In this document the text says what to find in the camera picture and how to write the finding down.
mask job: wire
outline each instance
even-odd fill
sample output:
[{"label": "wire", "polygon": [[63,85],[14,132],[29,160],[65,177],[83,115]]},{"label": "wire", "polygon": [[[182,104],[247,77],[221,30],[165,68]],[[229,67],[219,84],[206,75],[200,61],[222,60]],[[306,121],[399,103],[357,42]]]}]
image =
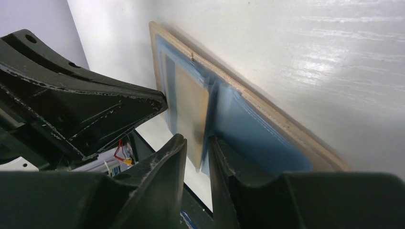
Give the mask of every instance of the wire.
[{"label": "wire", "polygon": [[110,168],[108,167],[108,165],[107,165],[107,162],[106,162],[106,161],[104,161],[104,165],[106,165],[107,170],[108,170],[108,174],[110,174],[110,173],[111,173],[111,171],[110,171]]},{"label": "wire", "polygon": [[126,158],[121,158],[117,156],[117,153],[119,152],[120,148],[124,149],[124,143],[122,142],[122,140],[120,139],[118,142],[118,147],[117,150],[114,153],[114,157],[122,162],[124,162],[127,165],[131,165],[132,164],[132,159],[126,159]]}]

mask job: white wall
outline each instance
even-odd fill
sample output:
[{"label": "white wall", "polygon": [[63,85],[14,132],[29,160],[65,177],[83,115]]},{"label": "white wall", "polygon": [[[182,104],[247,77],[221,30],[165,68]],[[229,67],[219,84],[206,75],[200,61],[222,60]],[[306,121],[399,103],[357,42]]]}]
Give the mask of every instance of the white wall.
[{"label": "white wall", "polygon": [[0,0],[0,37],[29,29],[45,44],[88,69],[66,0]]},{"label": "white wall", "polygon": [[86,54],[95,53],[87,56],[92,70],[154,88],[148,21],[158,21],[259,90],[353,169],[405,178],[403,0],[69,4]]}]

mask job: plywood board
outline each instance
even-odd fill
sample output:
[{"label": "plywood board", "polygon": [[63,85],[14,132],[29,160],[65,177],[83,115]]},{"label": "plywood board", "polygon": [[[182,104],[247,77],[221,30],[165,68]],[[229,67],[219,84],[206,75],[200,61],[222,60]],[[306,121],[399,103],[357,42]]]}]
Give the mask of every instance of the plywood board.
[{"label": "plywood board", "polygon": [[156,35],[162,37],[173,47],[178,49],[190,60],[197,62],[205,68],[215,72],[225,82],[239,91],[248,104],[261,115],[269,124],[280,132],[288,141],[297,147],[309,160],[312,161],[315,171],[339,171],[348,170],[346,164],[340,160],[334,153],[323,146],[316,138],[309,135],[304,129],[300,128],[294,120],[283,115],[278,108],[270,103],[266,103],[259,95],[254,94],[242,84],[237,82],[231,76],[227,75],[221,69],[208,62],[181,41],[172,36],[164,28],[155,22],[149,23],[151,44],[153,50],[154,70],[156,77],[156,86],[158,90],[162,90],[160,83],[160,71],[156,50]]},{"label": "plywood board", "polygon": [[177,130],[187,138],[187,152],[200,168],[209,94],[181,67],[176,65]]}]

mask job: blue plastic film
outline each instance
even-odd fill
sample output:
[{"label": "blue plastic film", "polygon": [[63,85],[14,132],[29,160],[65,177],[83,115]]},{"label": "blue plastic film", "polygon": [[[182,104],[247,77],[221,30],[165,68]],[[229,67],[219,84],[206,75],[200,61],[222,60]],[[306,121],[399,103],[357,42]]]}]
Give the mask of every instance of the blue plastic film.
[{"label": "blue plastic film", "polygon": [[156,36],[160,83],[168,99],[166,122],[188,140],[187,155],[209,175],[207,139],[221,137],[233,150],[272,175],[311,171],[312,163],[214,72]]}]

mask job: wooden board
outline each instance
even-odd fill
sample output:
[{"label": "wooden board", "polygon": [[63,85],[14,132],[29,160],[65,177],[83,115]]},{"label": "wooden board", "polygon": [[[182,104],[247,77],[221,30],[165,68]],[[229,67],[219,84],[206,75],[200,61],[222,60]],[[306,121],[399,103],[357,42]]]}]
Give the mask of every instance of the wooden board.
[{"label": "wooden board", "polygon": [[[196,168],[200,168],[210,95],[206,88],[165,53],[162,52],[160,58],[162,76],[166,82],[164,91],[168,101],[168,111],[165,115],[171,120],[169,129],[187,138],[187,156]],[[172,65],[170,72],[173,75],[170,76],[167,75],[168,61]],[[176,88],[174,94],[169,90],[168,84]]]},{"label": "wooden board", "polygon": [[153,64],[156,77],[156,87],[162,90],[160,83],[160,71],[158,56],[156,51],[156,35],[160,36],[173,47],[178,49],[190,60],[203,65],[205,68],[215,72],[219,77],[224,79],[228,84],[239,91],[247,103],[270,125],[272,125],[280,134],[282,134],[288,141],[297,147],[314,165],[314,171],[346,171],[347,165],[339,159],[334,153],[323,146],[305,131],[299,127],[296,122],[288,116],[283,115],[277,107],[270,103],[266,103],[260,98],[260,95],[248,90],[242,84],[237,82],[231,76],[227,75],[224,71],[213,65],[212,63],[199,56],[189,47],[184,45],[181,41],[176,39],[173,35],[167,32],[163,27],[156,22],[149,23],[151,45],[153,51]]}]

